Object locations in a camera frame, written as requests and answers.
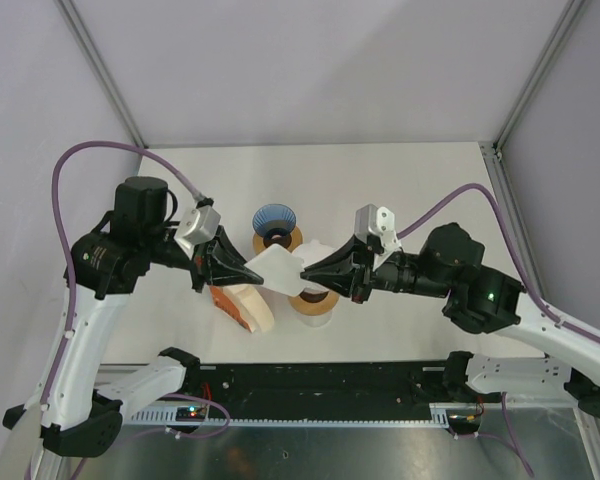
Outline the blue glass dripper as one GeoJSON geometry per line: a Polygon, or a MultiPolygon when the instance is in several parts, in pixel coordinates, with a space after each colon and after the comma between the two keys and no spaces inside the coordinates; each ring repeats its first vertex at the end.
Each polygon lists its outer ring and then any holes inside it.
{"type": "Polygon", "coordinates": [[[262,238],[272,235],[286,236],[296,227],[296,215],[287,205],[267,204],[255,212],[252,227],[262,238]]]}

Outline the coffee filter pack orange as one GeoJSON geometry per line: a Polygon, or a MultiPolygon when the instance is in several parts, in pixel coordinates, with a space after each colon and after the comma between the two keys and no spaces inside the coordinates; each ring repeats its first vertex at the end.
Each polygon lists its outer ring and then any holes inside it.
{"type": "Polygon", "coordinates": [[[266,333],[273,329],[273,313],[254,286],[211,286],[210,292],[215,307],[249,333],[266,333]]]}

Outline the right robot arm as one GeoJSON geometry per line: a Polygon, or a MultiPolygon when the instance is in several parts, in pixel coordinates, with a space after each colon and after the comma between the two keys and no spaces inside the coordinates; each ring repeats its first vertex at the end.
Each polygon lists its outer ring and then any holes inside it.
{"type": "Polygon", "coordinates": [[[483,265],[484,250],[450,223],[434,229],[419,253],[397,249],[383,261],[378,241],[352,237],[300,276],[358,304],[375,290],[443,298],[443,316],[464,332],[500,335],[543,352],[541,358],[450,353],[441,388],[453,401],[565,399],[600,419],[600,332],[570,316],[552,321],[548,304],[535,302],[521,281],[483,265]]]}

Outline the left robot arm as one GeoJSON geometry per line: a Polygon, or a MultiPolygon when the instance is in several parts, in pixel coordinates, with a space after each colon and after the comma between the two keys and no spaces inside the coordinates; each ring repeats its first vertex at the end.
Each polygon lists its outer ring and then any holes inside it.
{"type": "Polygon", "coordinates": [[[113,209],[71,248],[60,352],[33,397],[45,409],[35,435],[60,457],[98,457],[137,412],[172,394],[190,399],[201,388],[199,358],[176,347],[122,381],[95,385],[115,323],[152,265],[188,272],[196,292],[264,282],[231,244],[211,200],[176,223],[167,214],[172,196],[162,179],[126,179],[113,209]]]}

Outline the white paper coffee filter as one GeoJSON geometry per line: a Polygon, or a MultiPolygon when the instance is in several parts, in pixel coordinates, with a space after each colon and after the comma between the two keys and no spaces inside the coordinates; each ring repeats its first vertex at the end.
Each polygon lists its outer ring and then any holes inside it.
{"type": "Polygon", "coordinates": [[[314,265],[335,252],[335,248],[322,244],[318,240],[311,240],[296,247],[292,255],[302,261],[302,267],[314,265]]]}

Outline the clear glass carafe brown collar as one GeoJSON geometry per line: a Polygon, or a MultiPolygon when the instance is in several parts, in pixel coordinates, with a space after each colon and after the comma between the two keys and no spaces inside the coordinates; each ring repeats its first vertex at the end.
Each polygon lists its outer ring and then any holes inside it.
{"type": "Polygon", "coordinates": [[[332,315],[332,311],[323,313],[321,315],[301,315],[300,320],[308,327],[321,328],[331,321],[332,315]]]}

